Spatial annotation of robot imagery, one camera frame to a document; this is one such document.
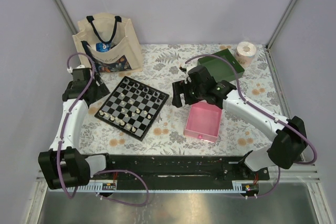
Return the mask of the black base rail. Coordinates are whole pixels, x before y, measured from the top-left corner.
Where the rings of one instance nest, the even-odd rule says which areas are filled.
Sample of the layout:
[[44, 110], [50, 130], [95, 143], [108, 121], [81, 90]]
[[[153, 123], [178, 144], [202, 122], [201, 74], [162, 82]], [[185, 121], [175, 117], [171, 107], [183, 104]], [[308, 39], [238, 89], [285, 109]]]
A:
[[138, 179], [146, 187], [146, 182], [157, 177], [209, 177], [225, 181], [268, 181], [268, 169], [252, 172], [242, 162], [241, 156], [145, 156], [106, 155], [107, 170], [94, 175], [101, 180]]

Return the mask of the blue white packet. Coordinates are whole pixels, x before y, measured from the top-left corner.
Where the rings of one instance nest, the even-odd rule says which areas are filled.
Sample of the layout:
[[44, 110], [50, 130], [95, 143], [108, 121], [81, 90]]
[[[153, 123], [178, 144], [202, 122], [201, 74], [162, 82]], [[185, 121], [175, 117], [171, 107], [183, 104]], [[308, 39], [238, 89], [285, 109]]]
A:
[[102, 42], [96, 43], [96, 51], [97, 52], [107, 52], [111, 49], [111, 43], [105, 44]]

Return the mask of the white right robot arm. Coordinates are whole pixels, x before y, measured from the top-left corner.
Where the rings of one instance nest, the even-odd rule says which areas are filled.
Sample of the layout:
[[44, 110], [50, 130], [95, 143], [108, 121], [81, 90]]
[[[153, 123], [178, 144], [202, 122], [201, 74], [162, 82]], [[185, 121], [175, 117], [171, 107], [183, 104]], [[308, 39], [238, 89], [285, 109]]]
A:
[[263, 108], [244, 96], [237, 86], [228, 81], [217, 82], [203, 66], [189, 70], [184, 80], [174, 82], [173, 106], [192, 105], [200, 101], [215, 105], [242, 118], [259, 129], [272, 142], [271, 145], [248, 152], [239, 166], [243, 179], [250, 180], [265, 167], [289, 169], [306, 149], [303, 140], [305, 125], [295, 116], [289, 119]]

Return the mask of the pink plastic tray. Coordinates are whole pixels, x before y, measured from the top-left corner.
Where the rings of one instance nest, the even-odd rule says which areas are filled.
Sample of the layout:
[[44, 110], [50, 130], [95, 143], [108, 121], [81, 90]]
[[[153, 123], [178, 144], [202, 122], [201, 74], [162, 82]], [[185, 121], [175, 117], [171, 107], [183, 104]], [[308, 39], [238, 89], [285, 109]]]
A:
[[222, 110], [206, 102], [193, 104], [187, 119], [184, 135], [215, 143], [218, 139]]

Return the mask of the black white chess board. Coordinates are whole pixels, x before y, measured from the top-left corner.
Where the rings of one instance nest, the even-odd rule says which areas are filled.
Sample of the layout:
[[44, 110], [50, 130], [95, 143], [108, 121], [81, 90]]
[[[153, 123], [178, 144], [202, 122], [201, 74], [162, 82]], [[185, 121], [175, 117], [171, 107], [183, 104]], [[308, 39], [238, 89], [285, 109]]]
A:
[[130, 77], [123, 77], [95, 117], [142, 141], [169, 95]]

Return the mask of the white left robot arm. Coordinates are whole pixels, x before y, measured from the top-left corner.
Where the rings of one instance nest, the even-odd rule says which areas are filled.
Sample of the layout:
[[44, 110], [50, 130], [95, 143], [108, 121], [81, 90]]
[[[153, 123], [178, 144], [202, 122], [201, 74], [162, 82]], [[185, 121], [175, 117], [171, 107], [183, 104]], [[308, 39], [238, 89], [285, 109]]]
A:
[[98, 74], [91, 78], [91, 69], [80, 65], [72, 70], [73, 80], [62, 95], [62, 117], [55, 139], [46, 152], [39, 153], [38, 163], [52, 190], [62, 186], [85, 186], [97, 174], [109, 179], [114, 167], [105, 154], [84, 156], [79, 153], [82, 124], [91, 104], [97, 102], [109, 90]]

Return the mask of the cream canvas tote bag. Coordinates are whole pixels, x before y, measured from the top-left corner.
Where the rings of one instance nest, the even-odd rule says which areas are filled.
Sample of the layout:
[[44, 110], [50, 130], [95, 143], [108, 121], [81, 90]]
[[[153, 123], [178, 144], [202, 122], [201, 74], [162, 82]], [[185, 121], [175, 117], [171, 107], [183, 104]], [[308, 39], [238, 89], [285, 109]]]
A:
[[89, 56], [98, 72], [142, 71], [144, 57], [131, 19], [99, 13], [78, 21], [76, 50]]

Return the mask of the toilet paper roll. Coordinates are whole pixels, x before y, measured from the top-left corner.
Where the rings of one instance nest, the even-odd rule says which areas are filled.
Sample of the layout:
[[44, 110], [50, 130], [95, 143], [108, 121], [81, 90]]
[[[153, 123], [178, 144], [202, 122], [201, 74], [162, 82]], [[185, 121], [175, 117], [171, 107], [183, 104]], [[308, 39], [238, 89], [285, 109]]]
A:
[[254, 44], [242, 41], [237, 45], [234, 57], [243, 68], [246, 68], [251, 64], [256, 53], [257, 48]]

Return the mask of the green plastic tray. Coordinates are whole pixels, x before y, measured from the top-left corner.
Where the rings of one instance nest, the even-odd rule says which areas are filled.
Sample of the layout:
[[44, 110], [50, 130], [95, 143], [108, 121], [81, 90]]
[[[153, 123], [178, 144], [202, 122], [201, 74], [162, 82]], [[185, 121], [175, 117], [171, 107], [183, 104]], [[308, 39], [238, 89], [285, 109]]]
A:
[[[238, 78], [241, 78], [243, 76], [245, 69], [234, 58], [229, 49], [218, 51], [216, 53], [213, 53], [213, 55], [219, 56], [228, 61], [230, 65], [235, 69]], [[216, 82], [220, 82], [222, 80], [232, 82], [236, 80], [231, 67], [228, 64], [224, 63], [222, 60], [213, 57], [203, 57], [198, 59], [197, 64], [206, 67], [210, 75], [215, 78]]]

